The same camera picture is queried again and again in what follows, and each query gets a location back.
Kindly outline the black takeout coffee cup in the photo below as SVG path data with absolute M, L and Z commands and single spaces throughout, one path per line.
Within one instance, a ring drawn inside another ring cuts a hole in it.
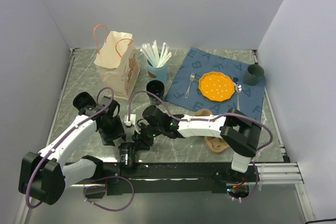
M 119 147 L 119 160 L 120 163 L 135 163 L 135 143 L 125 142 L 122 143 Z

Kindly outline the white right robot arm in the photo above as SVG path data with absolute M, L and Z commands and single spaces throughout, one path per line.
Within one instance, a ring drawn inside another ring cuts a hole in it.
M 149 150 L 154 138 L 160 135 L 171 139 L 193 136 L 222 138 L 234 152 L 229 174 L 238 182 L 248 175 L 248 166 L 256 156 L 263 126 L 236 109 L 222 115 L 190 116 L 172 115 L 151 105 L 143 111 L 142 119 L 147 124 L 138 126 L 132 136 L 137 150 Z

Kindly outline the brown paper takeout bag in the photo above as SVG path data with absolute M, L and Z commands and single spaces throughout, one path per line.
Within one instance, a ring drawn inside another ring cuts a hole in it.
M 103 45 L 99 47 L 96 34 L 98 27 L 107 26 L 98 24 L 93 30 L 97 45 L 94 60 L 97 72 L 103 84 L 113 89 L 114 97 L 128 100 L 140 73 L 133 35 L 106 29 Z

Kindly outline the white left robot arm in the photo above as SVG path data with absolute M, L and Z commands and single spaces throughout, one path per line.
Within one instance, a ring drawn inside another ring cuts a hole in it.
M 18 191 L 27 198 L 52 205 L 65 189 L 84 179 L 98 183 L 104 176 L 101 159 L 86 155 L 67 165 L 73 152 L 90 137 L 99 132 L 104 145 L 114 145 L 114 140 L 125 139 L 125 131 L 119 116 L 120 104 L 104 96 L 100 102 L 87 92 L 73 100 L 78 110 L 71 125 L 37 154 L 28 152 L 22 159 Z

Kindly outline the stack of black lids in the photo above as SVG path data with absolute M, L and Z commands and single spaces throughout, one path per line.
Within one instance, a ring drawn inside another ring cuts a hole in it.
M 72 105 L 78 110 L 78 114 L 81 115 L 81 110 L 84 107 L 87 105 L 95 107 L 97 104 L 88 92 L 81 92 L 74 98 Z

